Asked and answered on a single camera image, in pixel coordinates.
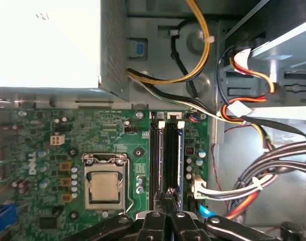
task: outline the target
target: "black wire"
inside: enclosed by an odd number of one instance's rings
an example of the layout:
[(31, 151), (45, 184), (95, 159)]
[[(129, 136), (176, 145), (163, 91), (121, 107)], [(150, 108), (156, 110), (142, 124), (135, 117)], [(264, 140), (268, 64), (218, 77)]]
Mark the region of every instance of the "black wire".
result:
[(221, 98), (223, 99), (223, 101), (227, 104), (230, 105), (228, 98), (225, 96), (225, 93), (223, 91), (223, 87), (221, 85), (221, 81), (220, 81), (220, 64), (222, 63), (222, 61), (224, 60), (225, 56), (235, 48), (236, 46), (231, 46), (228, 49), (226, 49), (219, 57), (218, 61), (217, 61), (217, 65), (216, 65), (216, 81), (217, 81), (217, 87), (218, 87), (218, 91), (219, 94), (221, 96)]
[[(179, 69), (181, 70), (182, 74), (185, 76), (188, 74), (188, 71), (187, 69), (185, 68), (183, 62), (181, 61), (180, 57), (179, 57), (179, 53), (176, 49), (176, 40), (178, 39), (178, 35), (177, 36), (172, 36), (171, 38), (171, 57), (172, 59), (175, 60), (177, 66), (179, 67)], [(188, 82), (188, 84), (190, 85), (191, 87), (191, 90), (192, 90), (192, 97), (193, 98), (198, 98), (198, 93), (197, 93), (197, 90), (196, 90), (196, 87), (193, 83), (193, 80), (190, 80)]]
[(172, 100), (179, 100), (179, 101), (184, 101), (184, 102), (188, 102), (194, 105), (197, 105), (198, 107), (205, 109), (207, 112), (211, 113), (211, 114), (216, 114), (216, 112), (210, 108), (208, 108), (206, 105), (204, 105), (202, 102), (200, 102), (197, 99), (193, 99), (191, 97), (186, 97), (186, 96), (179, 96), (179, 95), (174, 95), (174, 94), (168, 94), (165, 93), (161, 90), (159, 90), (158, 88), (156, 88), (154, 85), (152, 84), (147, 84), (147, 83), (143, 83), (147, 88), (149, 88), (152, 92), (154, 92), (155, 94), (157, 94), (160, 97), (163, 98), (167, 98), (167, 99), (172, 99)]

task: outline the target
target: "screw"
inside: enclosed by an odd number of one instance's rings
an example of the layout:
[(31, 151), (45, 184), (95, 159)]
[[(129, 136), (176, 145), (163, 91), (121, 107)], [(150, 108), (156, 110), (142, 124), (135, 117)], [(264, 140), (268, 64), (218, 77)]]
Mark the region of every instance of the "screw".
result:
[(93, 163), (93, 161), (92, 161), (91, 159), (87, 159), (87, 160), (86, 160), (86, 164), (87, 164), (87, 165), (91, 165), (92, 163)]
[(103, 218), (108, 218), (109, 213), (107, 211), (103, 211), (102, 216)]
[(177, 217), (185, 217), (185, 213), (183, 213), (183, 212), (178, 212), (178, 213), (176, 214), (176, 216), (177, 216)]
[(202, 113), (200, 116), (199, 116), (200, 119), (206, 119), (207, 118), (207, 115)]
[(117, 159), (117, 160), (116, 160), (116, 163), (117, 163), (117, 165), (122, 166), (122, 165), (124, 164), (124, 160), (122, 160), (122, 159)]
[(119, 222), (119, 223), (126, 223), (126, 222), (128, 222), (128, 219), (125, 218), (125, 217), (122, 217), (121, 219), (119, 219), (118, 222)]
[(211, 218), (212, 223), (220, 223), (220, 220), (216, 217)]
[(141, 111), (136, 113), (136, 118), (142, 119), (143, 117), (144, 117), (144, 113), (142, 113)]
[(159, 214), (159, 212), (153, 212), (152, 216), (153, 216), (153, 217), (159, 217), (160, 214)]

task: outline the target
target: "capacitor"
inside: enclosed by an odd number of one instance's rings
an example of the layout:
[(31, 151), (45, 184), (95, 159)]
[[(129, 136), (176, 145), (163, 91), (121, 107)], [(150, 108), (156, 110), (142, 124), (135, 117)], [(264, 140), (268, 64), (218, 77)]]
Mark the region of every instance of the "capacitor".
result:
[(23, 178), (19, 178), (18, 180), (14, 181), (11, 186), (13, 188), (16, 188), (21, 182), (23, 181)]
[(71, 186), (76, 186), (77, 184), (78, 184), (78, 182), (76, 180), (71, 181)]
[(187, 180), (191, 180), (191, 179), (192, 179), (192, 174), (187, 173), (187, 174), (185, 175), (185, 178), (186, 178)]
[(136, 177), (136, 184), (137, 185), (142, 185), (143, 184), (143, 178), (141, 176)]
[(78, 171), (78, 168), (77, 168), (77, 167), (72, 167), (72, 168), (71, 168), (71, 172), (72, 172), (72, 173), (76, 173), (77, 171)]
[(76, 186), (71, 187), (72, 192), (76, 192), (77, 190), (78, 190), (78, 188)]
[(38, 151), (38, 157), (45, 157), (47, 155), (47, 152), (45, 150)]
[(40, 172), (45, 172), (45, 171), (47, 171), (48, 167), (49, 167), (49, 163), (44, 163), (44, 164), (42, 164), (42, 165), (40, 166)]
[(25, 194), (29, 191), (29, 187), (19, 189), (20, 194)]
[(129, 126), (131, 124), (131, 122), (129, 121), (129, 119), (126, 119), (125, 121), (124, 121), (124, 126)]
[(207, 153), (204, 150), (199, 150), (197, 154), (201, 158), (204, 158), (207, 156)]
[(186, 167), (186, 171), (187, 171), (187, 172), (191, 172), (191, 171), (192, 171), (192, 167), (191, 167), (191, 166), (187, 166), (187, 167)]
[(39, 187), (45, 189), (50, 183), (49, 179), (44, 179), (39, 183)]
[(76, 193), (76, 192), (73, 192), (72, 194), (71, 194), (71, 197), (72, 198), (76, 198), (78, 196), (78, 193)]
[(21, 183), (18, 184), (19, 188), (26, 188), (29, 185), (30, 181), (29, 180), (24, 180)]
[(136, 188), (136, 193), (137, 194), (141, 194), (143, 192), (144, 192), (144, 188), (142, 186), (139, 186), (139, 187)]
[(187, 158), (186, 159), (186, 163), (191, 164), (192, 163), (192, 159), (191, 158)]
[(195, 161), (196, 165), (201, 167), (203, 165), (203, 160), (201, 158), (197, 158), (197, 160)]

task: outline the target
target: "metal panel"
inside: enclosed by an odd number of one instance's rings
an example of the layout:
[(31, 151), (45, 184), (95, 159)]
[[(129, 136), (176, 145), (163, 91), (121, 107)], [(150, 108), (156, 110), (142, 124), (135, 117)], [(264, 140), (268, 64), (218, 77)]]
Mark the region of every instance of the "metal panel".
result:
[[(293, 125), (306, 132), (306, 124)], [(273, 142), (285, 145), (303, 140), (292, 134), (268, 130)], [(261, 141), (252, 127), (239, 128), (226, 133), (225, 142), (215, 148), (218, 176), (223, 190), (230, 190), (241, 172), (263, 153)], [(293, 160), (303, 161), (304, 156)], [(213, 169), (210, 168), (208, 187), (217, 189)], [(225, 213), (223, 202), (208, 203), (211, 210)], [(251, 226), (277, 226), (282, 221), (293, 221), (305, 225), (306, 213), (306, 175), (292, 172), (281, 175), (272, 185), (261, 192), (256, 201), (248, 208), (246, 224)]]
[(0, 1), (0, 87), (129, 98), (124, 0), (30, 3)]
[[(244, 16), (259, 0), (198, 0), (196, 2), (205, 15)], [(127, 10), (128, 15), (132, 17), (182, 18), (191, 15), (186, 2), (179, 0), (128, 0)]]

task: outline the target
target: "white connector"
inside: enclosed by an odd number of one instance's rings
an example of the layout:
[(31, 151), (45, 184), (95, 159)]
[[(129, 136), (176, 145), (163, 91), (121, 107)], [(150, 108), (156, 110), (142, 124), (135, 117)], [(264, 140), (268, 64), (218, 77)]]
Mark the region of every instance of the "white connector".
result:
[(50, 145), (52, 146), (60, 146), (64, 144), (65, 135), (51, 136), (50, 137)]
[(207, 182), (204, 181), (202, 177), (199, 175), (193, 176), (191, 190), (194, 195), (194, 199), (205, 199), (206, 198), (205, 195), (199, 193), (200, 189), (202, 189), (203, 186), (206, 187)]

